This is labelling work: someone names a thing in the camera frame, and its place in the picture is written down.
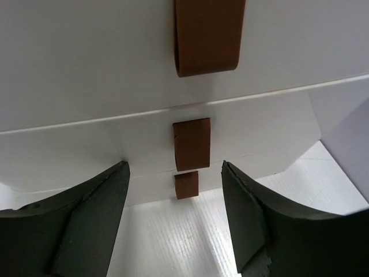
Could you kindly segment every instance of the brown drawer pull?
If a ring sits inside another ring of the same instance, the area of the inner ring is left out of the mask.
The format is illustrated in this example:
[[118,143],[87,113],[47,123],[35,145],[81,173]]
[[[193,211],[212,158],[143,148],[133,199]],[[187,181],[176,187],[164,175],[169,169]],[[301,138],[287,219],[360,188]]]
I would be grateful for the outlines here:
[[246,0],[174,0],[179,77],[234,70]]

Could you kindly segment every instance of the brown leather handle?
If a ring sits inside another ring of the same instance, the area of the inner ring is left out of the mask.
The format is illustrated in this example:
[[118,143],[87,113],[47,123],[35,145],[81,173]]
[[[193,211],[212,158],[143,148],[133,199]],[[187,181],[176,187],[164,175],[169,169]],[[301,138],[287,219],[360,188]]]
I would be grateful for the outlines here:
[[174,0],[179,77],[234,70],[246,0]]

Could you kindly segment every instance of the floor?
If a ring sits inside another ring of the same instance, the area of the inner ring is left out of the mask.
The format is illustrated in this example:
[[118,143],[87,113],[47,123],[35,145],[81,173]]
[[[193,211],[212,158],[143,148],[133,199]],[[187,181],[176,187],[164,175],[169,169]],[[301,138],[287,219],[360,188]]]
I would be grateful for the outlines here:
[[[287,171],[258,181],[301,204],[336,214],[369,207],[320,142]],[[49,195],[21,194],[0,185],[0,209],[20,208],[41,196]],[[122,276],[240,276],[222,190],[126,207],[108,271],[108,277]]]

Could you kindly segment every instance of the brown tab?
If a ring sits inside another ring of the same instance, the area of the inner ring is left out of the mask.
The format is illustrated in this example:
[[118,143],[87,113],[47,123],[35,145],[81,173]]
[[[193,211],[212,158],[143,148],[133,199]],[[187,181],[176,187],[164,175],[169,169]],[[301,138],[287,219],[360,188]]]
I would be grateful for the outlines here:
[[234,70],[246,0],[174,0],[179,77]]
[[198,171],[174,176],[177,199],[198,196]]
[[210,118],[173,124],[178,171],[210,166]]

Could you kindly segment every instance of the white floor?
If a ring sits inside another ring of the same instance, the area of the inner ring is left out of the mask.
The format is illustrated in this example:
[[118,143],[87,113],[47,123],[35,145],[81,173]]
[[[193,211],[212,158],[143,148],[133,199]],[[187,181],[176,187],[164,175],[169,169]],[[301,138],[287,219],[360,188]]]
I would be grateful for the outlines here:
[[[258,181],[299,203],[332,213],[369,207],[320,142],[287,171]],[[0,209],[20,208],[47,196],[17,193],[0,185]],[[108,277],[125,276],[238,276],[222,190],[126,207],[108,272]]]

